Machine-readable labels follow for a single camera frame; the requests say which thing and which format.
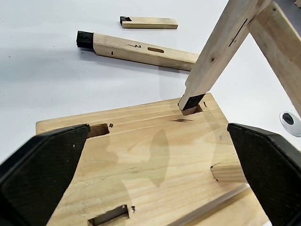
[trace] oval slot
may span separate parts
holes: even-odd
[[[153,51],[153,52],[158,52],[158,53],[164,53],[164,50],[159,49],[159,48],[147,47],[147,50]]]

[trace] wood plank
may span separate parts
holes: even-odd
[[[204,97],[202,112],[188,116],[178,101],[37,122],[37,133],[80,123],[113,124],[109,134],[86,141],[48,226],[86,226],[88,219],[124,204],[135,211],[130,209],[130,219],[121,225],[166,226],[238,188],[217,182],[210,171],[215,163],[237,159],[228,122],[212,95]],[[253,206],[245,208],[240,209],[252,212]]]
[[[249,30],[292,104],[301,115],[301,38],[277,3],[271,3]]]
[[[198,58],[194,53],[97,33],[93,36],[93,48],[101,56],[185,71],[190,71]]]
[[[299,8],[301,8],[301,0],[296,0],[295,5]]]
[[[256,196],[248,188],[185,226],[262,226],[268,220]]]
[[[269,2],[270,0],[228,1],[185,82],[186,90],[179,102],[182,110],[190,97],[205,94],[210,90],[249,33],[248,23]]]
[[[178,23],[175,19],[156,17],[121,16],[120,23],[123,28],[144,29],[177,29]]]
[[[211,172],[218,182],[248,183],[238,160],[215,164]]]

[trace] wooden piece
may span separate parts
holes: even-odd
[[[250,23],[249,30],[301,116],[299,34],[275,2]]]
[[[228,122],[211,94],[202,112],[183,116],[166,100],[37,122],[42,133],[68,125],[113,124],[86,141],[74,178],[48,226],[86,226],[117,206],[135,206],[119,225],[166,226],[240,184],[219,183],[210,166],[237,159]],[[258,206],[231,209],[256,217]],[[238,226],[233,220],[232,226]]]
[[[295,5],[298,6],[299,8],[301,8],[301,0],[296,0]]]
[[[248,183],[239,161],[215,164],[211,172],[218,182]]]
[[[248,185],[243,184],[240,187],[238,187],[237,189],[232,190],[232,191],[222,195],[221,197],[218,197],[215,200],[212,200],[208,204],[196,209],[192,213],[187,214],[183,218],[176,220],[175,222],[169,224],[168,226],[186,225],[187,223],[189,223],[197,218],[205,216],[207,213],[214,211],[214,209],[216,209],[219,205],[227,202],[229,199],[233,198],[237,194],[244,192],[248,188],[249,188]]]
[[[96,54],[150,65],[190,71],[198,54],[94,33]]]
[[[268,220],[256,196],[248,188],[185,226],[262,226]]]
[[[147,28],[147,29],[177,29],[175,19],[155,17],[121,16],[120,23],[123,28]]]
[[[186,90],[179,102],[180,109],[184,109],[190,97],[210,90],[249,33],[248,23],[269,2],[270,0],[228,1],[185,82]]]

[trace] square mortise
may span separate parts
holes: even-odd
[[[117,208],[110,210],[102,215],[88,220],[88,226],[104,226],[110,223],[120,223],[129,219],[127,205],[121,205]]]

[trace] mortise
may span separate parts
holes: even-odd
[[[230,47],[232,45],[232,43],[234,42],[234,40],[236,39],[236,37],[238,36],[239,32],[241,31],[241,29],[243,28],[243,26],[246,24],[248,18],[243,22],[243,25],[241,25],[240,29],[238,30],[238,32],[236,33],[236,35],[234,36],[234,38],[232,39],[231,43],[229,44],[228,47]]]
[[[187,110],[181,110],[181,111],[182,111],[182,114],[184,116],[186,116],[186,115],[202,112],[203,110],[202,110],[201,106],[198,105],[197,107],[192,107],[192,108],[189,108]]]
[[[88,220],[88,226],[112,225],[114,223],[118,224],[129,218],[127,205],[121,205],[113,210]]]
[[[90,126],[90,132],[87,135],[87,139],[91,137],[103,136],[109,133],[110,131],[107,123]]]
[[[147,49],[148,49],[149,51],[153,51],[153,52],[164,53],[164,50],[159,49],[159,48],[147,47]]]

